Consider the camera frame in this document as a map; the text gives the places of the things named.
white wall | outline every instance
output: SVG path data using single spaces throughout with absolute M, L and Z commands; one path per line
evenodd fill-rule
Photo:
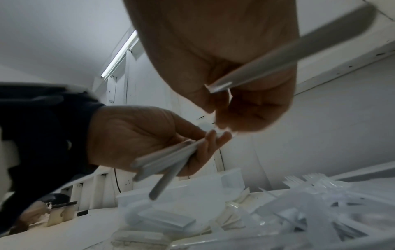
M 265 179 L 255 173 L 263 168 L 276 189 L 286 175 L 336 175 L 394 161 L 394 68 L 391 56 L 295 96 L 291 110 L 252 142 L 223 148 L 225 169 L 243 166 L 246 185 L 259 186 Z
M 0 82 L 33 82 L 33 83 L 49 83 L 43 78 L 23 73 L 19 70 L 0 65 Z

person's left hand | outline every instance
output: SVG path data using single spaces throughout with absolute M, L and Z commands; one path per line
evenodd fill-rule
M 90 164 L 132 171 L 130 164 L 138 157 L 192 139 L 206 137 L 191 156 L 179 176 L 196 173 L 227 143 L 232 135 L 216 137 L 175 113 L 158 107 L 107 106 L 93 115 L 88 129 L 87 154 Z

tube light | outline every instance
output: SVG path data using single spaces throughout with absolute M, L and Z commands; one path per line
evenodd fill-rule
M 136 38 L 137 36 L 137 30 L 133 31 L 133 33 L 130 35 L 128 40 L 125 42 L 125 44 L 122 46 L 122 48 L 118 51 L 114 59 L 110 62 L 110 64 L 107 66 L 107 68 L 104 70 L 102 73 L 103 78 L 107 78 L 108 74 L 112 71 L 112 69 L 117 65 L 119 60 L 121 60 L 122 56 L 126 53 L 130 45 L 132 44 L 132 41 Z

wire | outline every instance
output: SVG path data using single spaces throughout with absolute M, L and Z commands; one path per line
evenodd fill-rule
M 121 192 L 121 189 L 119 188 L 119 185 L 118 185 L 118 178 L 116 177 L 115 168 L 114 168 L 114 174 L 115 174 L 115 181 L 116 181 L 116 186 L 118 187 L 118 191 L 119 191 L 120 193 L 122 193 L 122 192 Z

person in background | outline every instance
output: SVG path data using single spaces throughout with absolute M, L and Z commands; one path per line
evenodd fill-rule
M 296 67 L 227 92 L 205 85 L 298 37 L 295 0 L 124 0 L 154 67 L 219 128 L 258 131 L 291 105 Z M 197 172 L 222 145 L 175 113 L 157 107 L 106 107 L 88 91 L 61 85 L 0 83 L 0 233 L 40 197 L 98 165 L 131 171 L 137 157 L 206 138 L 181 175 Z

